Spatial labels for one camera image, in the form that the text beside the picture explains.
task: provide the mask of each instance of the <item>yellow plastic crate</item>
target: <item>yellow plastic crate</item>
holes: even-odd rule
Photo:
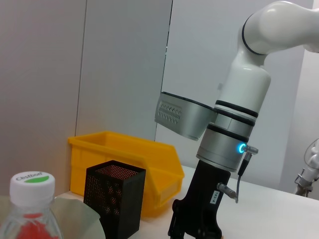
[[[184,172],[173,146],[114,132],[69,138],[71,191],[84,195],[86,169],[116,160],[146,169],[142,215],[162,207],[181,189]]]

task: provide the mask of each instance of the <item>cable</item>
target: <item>cable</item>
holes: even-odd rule
[[[241,176],[237,179],[237,189],[236,189],[236,203],[238,203],[238,197],[239,197],[239,183],[240,183]]]

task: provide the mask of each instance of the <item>white robotic arm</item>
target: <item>white robotic arm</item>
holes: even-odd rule
[[[211,108],[162,92],[155,120],[187,138],[198,140],[196,171],[184,199],[175,200],[168,235],[183,239],[220,239],[216,215],[226,194],[238,201],[240,177],[258,149],[247,145],[271,77],[263,68],[267,54],[303,45],[319,52],[319,9],[310,10],[286,1],[274,2],[251,15],[238,34],[238,54],[221,95]],[[319,143],[308,166],[319,162]],[[230,172],[238,169],[237,193],[227,187]],[[308,184],[319,170],[303,173]]]
[[[305,159],[305,163],[302,173],[298,174],[295,180],[297,187],[294,194],[307,197],[308,193],[313,190],[313,182],[319,179],[319,139],[315,141],[315,145],[311,148],[310,158]]]
[[[263,69],[267,54],[299,45],[319,52],[319,9],[274,2],[251,15],[238,37],[238,54],[219,100],[258,113],[271,79]]]

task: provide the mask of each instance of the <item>label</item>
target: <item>label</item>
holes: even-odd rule
[[[210,203],[211,204],[216,204],[218,196],[219,196],[219,192],[218,191],[214,191],[213,196],[211,197]]]
[[[48,180],[50,177],[46,173],[35,172],[35,173],[20,173],[16,181],[22,181],[24,183],[41,183]]]

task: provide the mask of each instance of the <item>table surface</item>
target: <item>table surface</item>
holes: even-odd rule
[[[185,178],[181,192],[174,199],[183,199],[195,169],[184,167]],[[228,186],[235,189],[237,180]],[[71,192],[60,197],[83,200]],[[142,218],[140,230],[130,239],[166,239],[172,217],[172,199],[167,209],[157,218]],[[318,239],[319,201],[290,193],[240,183],[238,204],[224,195],[220,203],[217,222],[224,239]],[[185,234],[185,239],[193,237]]]

